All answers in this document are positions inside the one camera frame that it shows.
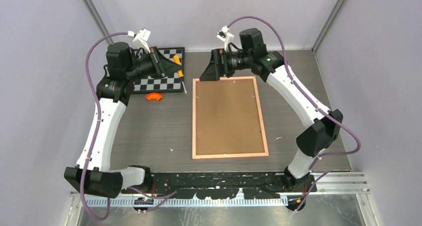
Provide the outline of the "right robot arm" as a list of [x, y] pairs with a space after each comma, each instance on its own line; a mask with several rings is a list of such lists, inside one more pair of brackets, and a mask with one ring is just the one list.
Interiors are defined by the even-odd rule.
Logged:
[[272, 191], [277, 187], [293, 192], [304, 189], [312, 180], [312, 163], [338, 138], [342, 112], [319, 102], [294, 75], [286, 58], [280, 52], [267, 50], [257, 28], [241, 31], [241, 48], [234, 51], [234, 36], [227, 26], [216, 36], [224, 47], [211, 51], [210, 62], [199, 80], [219, 81], [221, 77], [232, 77], [236, 70], [249, 69], [287, 101], [306, 129], [296, 138], [297, 153]]

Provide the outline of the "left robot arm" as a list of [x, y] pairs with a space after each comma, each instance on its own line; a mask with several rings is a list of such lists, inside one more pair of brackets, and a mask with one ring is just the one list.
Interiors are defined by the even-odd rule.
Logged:
[[114, 199], [129, 187], [147, 193], [153, 185], [149, 167], [129, 165], [110, 169], [115, 135], [135, 81], [170, 77], [178, 74], [182, 66], [155, 46], [139, 55], [125, 42], [109, 45], [105, 57], [105, 75], [96, 86], [95, 112], [87, 142], [75, 166], [65, 169], [64, 178], [82, 195]]

